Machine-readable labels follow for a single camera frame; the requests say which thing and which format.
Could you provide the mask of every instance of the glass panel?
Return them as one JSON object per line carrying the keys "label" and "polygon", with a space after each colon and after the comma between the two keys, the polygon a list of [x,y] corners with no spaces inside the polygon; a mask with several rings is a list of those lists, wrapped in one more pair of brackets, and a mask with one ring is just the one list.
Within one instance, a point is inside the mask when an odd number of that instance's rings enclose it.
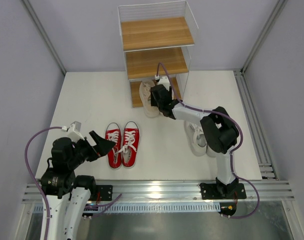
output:
{"label": "glass panel", "polygon": [[[253,210],[239,202],[237,215]],[[26,240],[39,240],[42,214],[33,214]],[[216,212],[109,214],[82,220],[77,240],[293,240],[282,202],[262,202],[246,219],[226,219]]]}

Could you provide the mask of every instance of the red sneaker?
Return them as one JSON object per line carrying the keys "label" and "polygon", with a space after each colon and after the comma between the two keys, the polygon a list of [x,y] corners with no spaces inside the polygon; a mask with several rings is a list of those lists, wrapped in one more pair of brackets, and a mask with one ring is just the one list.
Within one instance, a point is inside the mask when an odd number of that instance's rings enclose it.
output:
{"label": "red sneaker", "polygon": [[135,164],[138,144],[140,142],[140,131],[135,122],[126,124],[123,133],[123,147],[119,151],[122,153],[122,163],[126,168],[131,168]]}
{"label": "red sneaker", "polygon": [[116,143],[114,148],[107,154],[108,164],[113,169],[118,169],[122,163],[122,154],[119,154],[118,151],[121,149],[121,129],[120,127],[112,122],[107,126],[105,132],[105,139],[113,141]]}

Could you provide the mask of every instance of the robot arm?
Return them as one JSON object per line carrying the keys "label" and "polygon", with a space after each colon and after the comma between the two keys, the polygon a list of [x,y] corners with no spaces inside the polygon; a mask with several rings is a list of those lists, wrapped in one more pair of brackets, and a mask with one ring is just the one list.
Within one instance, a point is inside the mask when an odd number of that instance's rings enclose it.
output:
{"label": "robot arm", "polygon": [[233,196],[239,181],[232,173],[230,152],[237,143],[239,132],[230,120],[215,114],[219,112],[228,115],[226,110],[219,106],[212,110],[213,113],[207,113],[184,107],[179,101],[172,99],[171,89],[162,84],[151,88],[151,105],[158,107],[165,117],[202,127],[209,147],[208,155],[217,159],[216,189],[222,198]]}
{"label": "robot arm", "polygon": [[[49,203],[50,222],[46,229],[46,214],[43,214],[40,239],[74,240],[82,212],[91,195],[96,194],[95,179],[79,175],[74,170],[85,161],[92,162],[108,154],[115,143],[101,138],[94,131],[89,134],[96,145],[91,146],[80,130],[81,123],[74,122],[65,128],[68,137],[53,142],[51,150],[52,167],[49,166],[41,177],[42,190]],[[44,213],[46,205],[43,200]]]}

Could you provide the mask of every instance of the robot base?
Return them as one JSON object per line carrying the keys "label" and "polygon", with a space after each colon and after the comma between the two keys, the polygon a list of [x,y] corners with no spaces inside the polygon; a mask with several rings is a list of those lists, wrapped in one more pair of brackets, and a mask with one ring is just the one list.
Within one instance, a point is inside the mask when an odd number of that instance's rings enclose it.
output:
{"label": "robot base", "polygon": [[98,193],[100,194],[100,201],[112,201],[113,186],[96,185],[96,192],[90,197],[89,201],[96,201]]}
{"label": "robot base", "polygon": [[235,198],[234,193],[237,194],[237,199],[246,199],[246,192],[244,184],[239,183],[236,185],[236,187],[227,195],[222,196],[220,192],[217,190],[217,184],[216,183],[201,183],[201,195],[203,200],[220,200],[220,199],[231,199],[233,200]]}

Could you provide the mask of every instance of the white sneaker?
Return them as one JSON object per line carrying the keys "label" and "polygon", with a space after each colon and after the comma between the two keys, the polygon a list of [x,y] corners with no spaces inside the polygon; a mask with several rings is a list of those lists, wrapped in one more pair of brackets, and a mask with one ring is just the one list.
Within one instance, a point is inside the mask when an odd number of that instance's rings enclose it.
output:
{"label": "white sneaker", "polygon": [[139,90],[145,115],[150,118],[155,118],[160,113],[156,106],[151,106],[151,87],[154,86],[155,84],[152,80],[144,81],[141,82]]}
{"label": "white sneaker", "polygon": [[207,142],[202,127],[184,121],[184,130],[192,153],[198,157],[205,155]]}

